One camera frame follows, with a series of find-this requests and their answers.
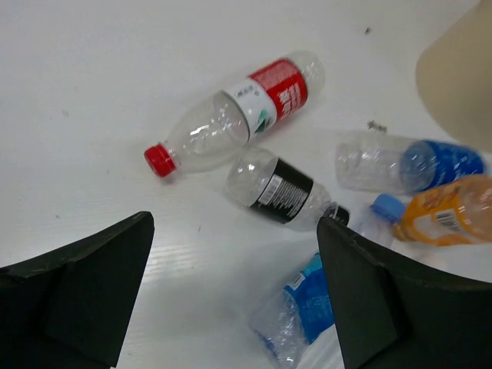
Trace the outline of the light blue label plastic bottle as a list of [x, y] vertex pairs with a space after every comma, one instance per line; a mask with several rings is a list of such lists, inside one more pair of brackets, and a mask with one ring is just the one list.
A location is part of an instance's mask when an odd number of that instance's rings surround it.
[[317, 252], [251, 315], [249, 327], [276, 368], [296, 368], [309, 346], [333, 324], [327, 281]]

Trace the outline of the dark blue label plastic bottle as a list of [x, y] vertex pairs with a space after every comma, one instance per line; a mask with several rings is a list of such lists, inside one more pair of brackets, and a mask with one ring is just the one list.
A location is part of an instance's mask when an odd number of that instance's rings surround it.
[[337, 144], [341, 187], [411, 195], [469, 175], [488, 175], [479, 151], [453, 142], [351, 131]]

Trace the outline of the orange label plastic bottle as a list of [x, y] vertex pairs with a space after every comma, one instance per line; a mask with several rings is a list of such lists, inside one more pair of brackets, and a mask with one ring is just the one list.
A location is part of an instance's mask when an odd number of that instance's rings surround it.
[[403, 242], [438, 247], [491, 242], [491, 178], [470, 175], [422, 191], [408, 204], [380, 194], [371, 209]]

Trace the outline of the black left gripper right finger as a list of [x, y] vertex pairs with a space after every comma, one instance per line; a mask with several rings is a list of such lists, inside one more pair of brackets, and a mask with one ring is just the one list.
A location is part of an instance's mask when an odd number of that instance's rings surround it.
[[330, 218], [317, 226], [347, 368], [489, 368], [491, 285], [440, 271]]

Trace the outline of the red label plastic bottle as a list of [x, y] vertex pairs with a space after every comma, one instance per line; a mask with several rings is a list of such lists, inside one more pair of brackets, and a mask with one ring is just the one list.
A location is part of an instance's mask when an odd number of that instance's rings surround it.
[[187, 108], [144, 157], [159, 178], [210, 171], [317, 98], [326, 82], [319, 57], [295, 51]]

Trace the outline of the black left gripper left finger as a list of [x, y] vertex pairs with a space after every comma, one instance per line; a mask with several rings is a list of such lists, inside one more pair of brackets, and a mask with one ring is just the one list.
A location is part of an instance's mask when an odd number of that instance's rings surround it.
[[3, 368], [114, 368], [155, 233], [140, 211], [1, 269]]

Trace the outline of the black label plastic bottle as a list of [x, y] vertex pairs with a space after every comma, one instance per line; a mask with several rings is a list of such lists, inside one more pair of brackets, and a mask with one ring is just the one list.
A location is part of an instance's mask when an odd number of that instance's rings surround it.
[[271, 151], [244, 151], [228, 173], [228, 197], [244, 208], [295, 231], [313, 231], [322, 218], [346, 226], [350, 212], [325, 186]]

